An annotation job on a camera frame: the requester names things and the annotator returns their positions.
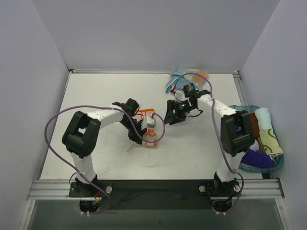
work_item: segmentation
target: white wall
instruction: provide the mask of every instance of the white wall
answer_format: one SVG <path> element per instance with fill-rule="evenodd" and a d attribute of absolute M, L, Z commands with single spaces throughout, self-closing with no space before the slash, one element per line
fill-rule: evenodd
<path fill-rule="evenodd" d="M 0 223 L 17 229 L 68 70 L 31 0 L 0 2 Z"/>
<path fill-rule="evenodd" d="M 307 226 L 306 12 L 306 0 L 281 0 L 241 72 L 248 102 L 270 109 L 285 152 L 281 181 L 294 230 Z"/>
<path fill-rule="evenodd" d="M 70 69 L 240 70 L 279 0 L 33 0 Z"/>

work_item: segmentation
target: blue tray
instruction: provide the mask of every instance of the blue tray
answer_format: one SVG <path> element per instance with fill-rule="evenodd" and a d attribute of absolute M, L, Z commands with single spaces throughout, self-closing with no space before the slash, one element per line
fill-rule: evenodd
<path fill-rule="evenodd" d="M 260 108 L 260 107 L 255 106 L 255 105 L 250 105 L 250 106 L 232 105 L 230 107 L 233 108 L 233 109 L 236 109 L 238 111 L 246 110 L 248 113 L 253 113 L 253 112 L 255 112 L 256 109 Z M 276 170 L 279 170 L 283 166 L 283 162 L 284 162 L 284 158 L 283 158 L 283 154 L 282 154 L 277 158 L 277 161 L 272 168 L 259 169 L 259 168 L 251 167 L 251 166 L 244 165 L 244 164 L 240 164 L 239 168 L 244 170 L 244 171 L 251 172 L 251 173 L 272 173 Z"/>

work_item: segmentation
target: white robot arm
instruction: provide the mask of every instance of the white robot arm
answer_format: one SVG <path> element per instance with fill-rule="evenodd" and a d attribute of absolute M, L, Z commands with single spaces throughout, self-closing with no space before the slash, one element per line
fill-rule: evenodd
<path fill-rule="evenodd" d="M 130 117 L 133 117 L 138 112 L 139 104 L 133 99 L 128 99 L 126 103 L 113 103 L 109 108 L 109 110 L 99 110 L 87 114 L 81 111 L 76 112 L 62 138 L 62 143 L 71 153 L 75 167 L 89 181 L 97 179 L 93 169 L 91 153 L 96 146 L 100 129 L 114 122 L 120 122 L 128 129 L 129 139 L 139 144 L 142 143 L 142 140 L 136 135 L 131 122 L 124 113 L 114 109 L 124 110 Z M 142 137 L 147 131 L 147 121 L 143 122 L 143 119 L 139 122 L 135 119 L 132 120 L 139 135 Z M 78 182 L 88 184 L 79 174 L 77 174 L 76 179 Z"/>
<path fill-rule="evenodd" d="M 204 112 L 211 117 L 212 109 L 214 109 L 214 117 L 226 152 L 226 160 L 232 171 L 236 172 L 245 152 L 254 143 L 252 125 L 247 112 L 239 112 L 218 100 L 215 100 L 213 108 L 210 92 L 198 91 L 193 84 L 188 84 L 184 86 L 183 91 L 176 90 L 174 93 L 176 101 L 167 102 L 165 123 L 172 125 L 182 122 L 186 119 L 186 114 L 194 109 L 198 109 L 200 114 Z M 236 175 L 229 171 L 223 159 L 216 171 L 216 176 L 221 183 L 227 183 L 234 180 Z"/>

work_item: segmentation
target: white table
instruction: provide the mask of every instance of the white table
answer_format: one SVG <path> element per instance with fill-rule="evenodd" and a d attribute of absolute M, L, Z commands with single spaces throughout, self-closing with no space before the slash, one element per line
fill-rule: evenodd
<path fill-rule="evenodd" d="M 166 102 L 173 99 L 165 94 L 168 80 L 168 74 L 71 74 L 61 109 L 81 104 L 109 106 L 132 98 L 141 109 L 154 108 L 164 117 Z M 226 105 L 241 105 L 231 74 L 211 74 L 210 82 L 216 99 Z M 71 163 L 72 158 L 61 139 L 76 111 L 59 116 L 51 140 L 54 149 Z M 162 125 L 159 119 L 157 123 L 159 136 Z M 212 179 L 222 160 L 212 118 L 206 115 L 167 125 L 157 148 L 133 146 L 127 151 L 131 143 L 128 131 L 119 122 L 100 130 L 92 153 L 99 179 Z M 40 179 L 69 179 L 73 173 L 71 167 L 49 151 Z M 259 173 L 242 174 L 247 179 L 262 178 Z"/>

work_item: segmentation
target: glass panel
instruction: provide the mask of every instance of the glass panel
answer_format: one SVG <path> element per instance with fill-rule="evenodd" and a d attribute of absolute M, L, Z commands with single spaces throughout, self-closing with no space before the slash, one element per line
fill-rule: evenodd
<path fill-rule="evenodd" d="M 216 215 L 208 210 L 111 210 L 80 215 L 78 201 L 35 203 L 29 230 L 129 230 L 129 229 L 283 229 L 275 200 L 240 200 L 232 212 Z"/>

